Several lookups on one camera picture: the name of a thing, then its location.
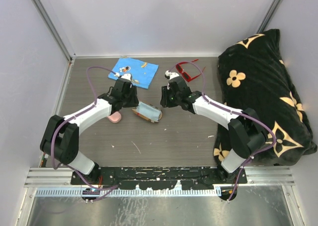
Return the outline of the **pink glasses case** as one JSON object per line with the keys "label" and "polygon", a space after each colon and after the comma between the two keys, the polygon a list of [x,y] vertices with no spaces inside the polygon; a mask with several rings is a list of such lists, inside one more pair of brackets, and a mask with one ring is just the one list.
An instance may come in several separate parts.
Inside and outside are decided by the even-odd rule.
{"label": "pink glasses case", "polygon": [[119,111],[113,113],[112,115],[108,116],[107,119],[111,122],[111,123],[118,123],[122,118],[122,115]]}

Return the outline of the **red sunglasses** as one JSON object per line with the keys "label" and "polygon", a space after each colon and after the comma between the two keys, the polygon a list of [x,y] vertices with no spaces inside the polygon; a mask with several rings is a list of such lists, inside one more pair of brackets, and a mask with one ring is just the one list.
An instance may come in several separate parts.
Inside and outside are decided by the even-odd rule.
{"label": "red sunglasses", "polygon": [[187,81],[187,82],[191,82],[194,79],[198,78],[200,74],[196,75],[196,76],[190,76],[189,73],[187,73],[184,68],[182,67],[183,64],[186,64],[187,62],[180,62],[178,64],[175,65],[176,70],[181,74],[181,76]]}

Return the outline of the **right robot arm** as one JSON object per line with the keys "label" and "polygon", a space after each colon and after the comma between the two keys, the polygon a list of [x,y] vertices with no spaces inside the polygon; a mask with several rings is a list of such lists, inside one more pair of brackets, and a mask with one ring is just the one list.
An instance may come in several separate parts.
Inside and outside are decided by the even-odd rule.
{"label": "right robot arm", "polygon": [[218,178],[223,183],[230,183],[236,176],[236,170],[268,140],[266,126],[251,108],[231,108],[208,98],[200,91],[191,91],[177,73],[168,71],[165,78],[168,84],[161,88],[162,107],[180,106],[185,111],[213,120],[228,131],[231,150],[221,160]]}

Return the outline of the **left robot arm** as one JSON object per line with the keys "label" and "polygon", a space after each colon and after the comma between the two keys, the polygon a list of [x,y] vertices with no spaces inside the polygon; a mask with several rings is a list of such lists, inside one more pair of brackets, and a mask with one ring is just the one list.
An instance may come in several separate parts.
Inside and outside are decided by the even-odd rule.
{"label": "left robot arm", "polygon": [[40,150],[79,172],[87,184],[95,184],[100,176],[99,165],[79,151],[80,134],[122,108],[138,106],[137,87],[132,84],[131,78],[130,74],[120,76],[109,93],[100,95],[92,104],[73,114],[52,116]]}

